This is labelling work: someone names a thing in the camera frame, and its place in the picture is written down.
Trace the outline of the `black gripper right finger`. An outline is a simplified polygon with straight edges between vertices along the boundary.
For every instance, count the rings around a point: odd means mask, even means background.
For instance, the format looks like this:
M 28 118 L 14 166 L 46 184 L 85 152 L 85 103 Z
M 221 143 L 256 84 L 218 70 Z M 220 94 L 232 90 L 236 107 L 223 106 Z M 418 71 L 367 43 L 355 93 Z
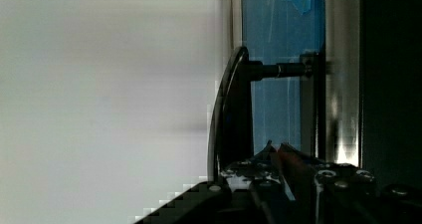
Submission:
M 305 224 L 422 224 L 419 188 L 389 184 L 377 190 L 371 172 L 325 162 L 286 143 L 278 158 Z

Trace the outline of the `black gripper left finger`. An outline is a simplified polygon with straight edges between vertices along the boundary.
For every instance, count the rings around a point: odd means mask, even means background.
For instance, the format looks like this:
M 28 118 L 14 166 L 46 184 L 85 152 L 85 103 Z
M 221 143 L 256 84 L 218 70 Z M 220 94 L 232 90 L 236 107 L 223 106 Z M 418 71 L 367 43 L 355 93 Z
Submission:
M 217 177 L 231 191 L 228 206 L 217 212 L 217 224 L 296 224 L 296 198 L 270 140 L 250 158 L 230 164 L 217 160 Z

